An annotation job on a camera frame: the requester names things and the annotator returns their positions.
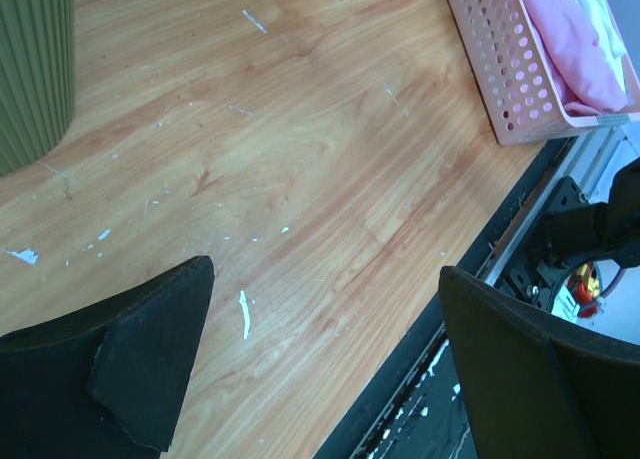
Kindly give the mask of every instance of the bolt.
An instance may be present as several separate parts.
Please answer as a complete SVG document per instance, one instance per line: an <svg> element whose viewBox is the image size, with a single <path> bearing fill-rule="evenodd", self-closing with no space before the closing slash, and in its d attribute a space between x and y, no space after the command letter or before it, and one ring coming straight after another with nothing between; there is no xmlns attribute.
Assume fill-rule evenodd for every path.
<svg viewBox="0 0 640 459"><path fill-rule="evenodd" d="M540 288L538 286L527 286L527 297L529 299L535 299L540 295Z"/></svg>

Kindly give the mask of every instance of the green cup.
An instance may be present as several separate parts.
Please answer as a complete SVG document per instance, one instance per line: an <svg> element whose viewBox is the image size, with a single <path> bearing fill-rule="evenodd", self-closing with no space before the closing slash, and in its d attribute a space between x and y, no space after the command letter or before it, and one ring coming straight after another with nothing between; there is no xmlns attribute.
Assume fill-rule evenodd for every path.
<svg viewBox="0 0 640 459"><path fill-rule="evenodd" d="M0 176L62 139L75 105L73 0L0 0Z"/></svg>

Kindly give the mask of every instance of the green ribbed container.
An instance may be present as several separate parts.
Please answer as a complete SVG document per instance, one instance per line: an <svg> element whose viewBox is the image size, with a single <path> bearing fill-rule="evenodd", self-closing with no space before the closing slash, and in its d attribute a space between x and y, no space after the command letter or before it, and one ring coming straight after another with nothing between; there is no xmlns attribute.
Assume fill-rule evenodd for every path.
<svg viewBox="0 0 640 459"><path fill-rule="evenodd" d="M73 0L0 0L0 176L62 139L75 105Z"/></svg>

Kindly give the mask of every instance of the pink basket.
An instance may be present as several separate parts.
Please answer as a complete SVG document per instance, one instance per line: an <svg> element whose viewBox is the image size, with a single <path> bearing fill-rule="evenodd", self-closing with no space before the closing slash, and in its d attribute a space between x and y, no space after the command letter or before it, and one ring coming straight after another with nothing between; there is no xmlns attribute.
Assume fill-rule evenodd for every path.
<svg viewBox="0 0 640 459"><path fill-rule="evenodd" d="M622 60L627 106L619 114L571 117L553 87L522 0L449 4L501 144L571 137L640 121L640 84L628 55Z"/></svg>

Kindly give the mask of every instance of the wood grain surface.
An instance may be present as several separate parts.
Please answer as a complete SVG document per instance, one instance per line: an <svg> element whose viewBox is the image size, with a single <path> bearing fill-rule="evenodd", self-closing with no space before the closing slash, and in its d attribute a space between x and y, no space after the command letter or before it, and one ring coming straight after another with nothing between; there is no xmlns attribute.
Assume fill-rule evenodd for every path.
<svg viewBox="0 0 640 459"><path fill-rule="evenodd" d="M0 334L208 254L167 457L311 457L540 146L496 143L446 0L76 5L75 120L0 179Z"/></svg>

